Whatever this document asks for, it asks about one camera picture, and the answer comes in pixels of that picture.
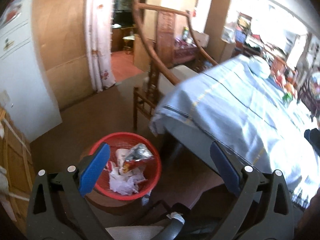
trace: floral curtain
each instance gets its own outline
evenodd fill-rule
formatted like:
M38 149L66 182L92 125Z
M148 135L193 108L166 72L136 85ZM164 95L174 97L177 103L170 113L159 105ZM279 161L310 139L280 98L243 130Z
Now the floral curtain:
M111 70L111 22L114 0L86 0L85 37L92 88L116 83Z

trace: pillow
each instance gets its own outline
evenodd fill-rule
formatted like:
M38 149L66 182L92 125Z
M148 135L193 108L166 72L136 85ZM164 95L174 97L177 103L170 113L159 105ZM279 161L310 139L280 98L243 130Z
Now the pillow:
M262 57L252 56L248 65L251 72L258 77L266 79L270 76L269 64Z

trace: metal rivet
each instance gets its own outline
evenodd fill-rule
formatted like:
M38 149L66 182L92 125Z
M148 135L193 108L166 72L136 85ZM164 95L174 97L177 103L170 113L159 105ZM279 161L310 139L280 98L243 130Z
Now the metal rivet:
M275 171L275 174L278 175L278 176L282 176L282 172L279 171L279 170L276 170L276 171Z
M73 165L68 167L69 172L74 172L75 170L76 170L76 167Z
M246 172L252 172L252 171L253 171L253 168L252 168L251 166L245 166L245 167L244 167L244 170L245 170Z
M38 175L39 176L43 176L45 174L45 170L40 170L39 172L38 172Z

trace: light switch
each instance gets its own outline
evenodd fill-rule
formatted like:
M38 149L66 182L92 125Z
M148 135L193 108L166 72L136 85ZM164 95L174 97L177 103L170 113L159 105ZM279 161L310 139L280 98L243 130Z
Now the light switch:
M6 91L6 90L3 90L3 91L0 93L0 106L5 107L5 105L6 105L7 103L9 103L9 102L10 102L10 97L9 97L7 91Z

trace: drawer handle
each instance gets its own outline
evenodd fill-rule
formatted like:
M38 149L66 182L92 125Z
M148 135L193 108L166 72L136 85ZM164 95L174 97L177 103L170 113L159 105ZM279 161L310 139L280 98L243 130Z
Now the drawer handle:
M4 46L3 50L6 51L6 50L9 49L13 44L14 44L14 41L9 42L9 39L6 39L6 40L5 40L5 46Z

